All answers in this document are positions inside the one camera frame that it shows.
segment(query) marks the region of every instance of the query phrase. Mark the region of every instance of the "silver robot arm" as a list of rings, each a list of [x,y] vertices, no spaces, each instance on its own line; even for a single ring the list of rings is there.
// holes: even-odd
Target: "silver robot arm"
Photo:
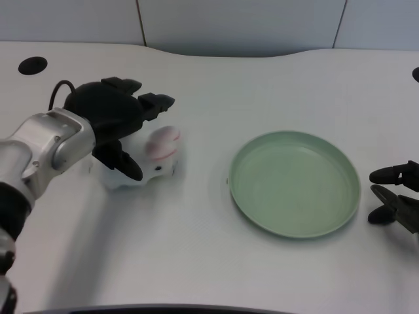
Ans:
[[[13,313],[17,294],[5,274],[14,262],[16,238],[50,181],[86,155],[110,169],[142,180],[142,170],[122,150],[119,139],[141,129],[144,121],[167,111],[174,99],[148,93],[132,97],[141,83],[117,77],[74,89],[64,108],[28,118],[10,137],[0,140],[0,314]]]
[[[5,273],[14,261],[14,240],[35,200],[44,194],[52,178],[91,153],[95,141],[85,119],[59,108],[31,116],[13,135],[0,141],[0,188],[6,194],[0,211],[2,313],[12,313],[16,305],[16,291]]]

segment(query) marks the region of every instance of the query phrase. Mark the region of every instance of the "white table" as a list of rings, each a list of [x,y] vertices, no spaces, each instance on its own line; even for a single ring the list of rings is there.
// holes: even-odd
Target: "white table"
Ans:
[[[25,77],[19,63],[48,67]],[[108,193],[80,162],[37,202],[9,271],[19,309],[188,303],[304,314],[417,313],[419,247],[400,225],[378,228],[368,175],[419,160],[419,52],[317,50],[278,58],[200,58],[141,46],[0,43],[0,137],[45,112],[54,85],[132,78],[175,105],[155,125],[182,130],[175,177]],[[68,90],[56,100],[62,105]],[[234,153],[274,130],[320,136],[359,172],[355,219],[312,241],[270,235],[233,206]],[[416,196],[402,188],[396,192]]]

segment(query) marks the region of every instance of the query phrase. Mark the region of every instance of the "green plate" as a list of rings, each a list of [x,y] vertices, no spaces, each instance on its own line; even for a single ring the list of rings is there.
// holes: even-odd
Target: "green plate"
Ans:
[[[317,237],[356,212],[359,178],[349,159],[313,135],[280,131],[246,144],[228,178],[240,210],[260,227],[287,237]]]

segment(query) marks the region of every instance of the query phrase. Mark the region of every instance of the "toy rabbit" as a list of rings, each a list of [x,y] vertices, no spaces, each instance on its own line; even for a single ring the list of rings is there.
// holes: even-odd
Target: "toy rabbit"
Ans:
[[[180,131],[174,126],[165,126],[145,134],[140,130],[120,140],[122,149],[138,164],[143,172],[140,181],[133,180],[117,169],[109,169],[93,159],[92,173],[110,189],[120,186],[143,186],[153,177],[173,175],[177,165]]]

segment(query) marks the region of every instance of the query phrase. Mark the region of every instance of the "pink rabbit ear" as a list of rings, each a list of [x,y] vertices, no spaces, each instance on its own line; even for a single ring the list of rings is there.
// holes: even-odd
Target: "pink rabbit ear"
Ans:
[[[177,149],[170,143],[147,142],[145,153],[150,159],[157,161],[163,160],[175,154]]]
[[[150,135],[150,140],[153,142],[171,142],[176,141],[181,137],[181,132],[175,126],[164,126],[157,129]]]

